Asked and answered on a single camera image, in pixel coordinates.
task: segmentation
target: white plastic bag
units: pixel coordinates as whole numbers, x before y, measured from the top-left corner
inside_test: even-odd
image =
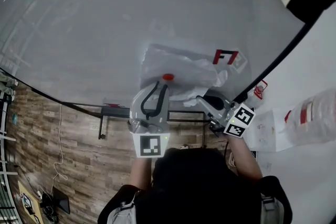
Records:
[[[160,81],[164,74],[173,74],[174,81],[169,84],[170,100],[193,106],[198,95],[203,96],[209,88],[221,87],[226,81],[227,71],[218,73],[209,60],[191,60],[162,47],[150,46],[147,49],[141,66],[141,88]]]

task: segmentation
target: person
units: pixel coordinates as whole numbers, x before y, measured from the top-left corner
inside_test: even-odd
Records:
[[[244,139],[228,136],[228,143],[238,175],[213,149],[168,149],[152,182],[151,159],[135,159],[129,184],[106,204],[98,224],[291,223],[279,180],[262,176]]]
[[[18,86],[18,81],[0,72],[0,91],[12,96],[12,101],[14,101],[15,98],[15,90],[11,88],[13,86]]]

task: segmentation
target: black shirt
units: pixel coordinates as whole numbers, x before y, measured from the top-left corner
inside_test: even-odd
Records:
[[[124,201],[129,203],[137,191],[122,186],[101,212],[98,224],[105,224],[110,212]],[[276,177],[252,185],[229,170],[217,150],[169,149],[155,163],[152,188],[134,201],[136,220],[139,224],[260,223],[261,191],[285,203],[285,223],[290,223],[290,206]]]

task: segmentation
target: white cable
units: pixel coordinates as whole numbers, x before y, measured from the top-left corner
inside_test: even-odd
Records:
[[[57,163],[55,162],[54,163],[54,168],[55,168],[55,171],[56,171],[56,176],[54,176],[53,178],[53,181],[52,181],[52,187],[51,187],[51,190],[50,190],[50,195],[51,193],[53,193],[53,187],[54,187],[54,182],[55,182],[55,178],[59,175],[60,177],[62,177],[63,179],[65,180],[68,180],[68,177],[66,175],[62,175],[59,171],[57,171],[56,169],[56,165],[55,164],[59,164],[59,165],[62,165],[63,164],[63,161],[64,161],[64,156],[63,156],[63,151],[62,151],[62,145],[61,145],[61,123],[62,123],[62,105],[60,104],[59,105],[59,126],[58,126],[58,140],[59,140],[59,148],[61,150],[61,153],[62,153],[62,162],[60,163]]]

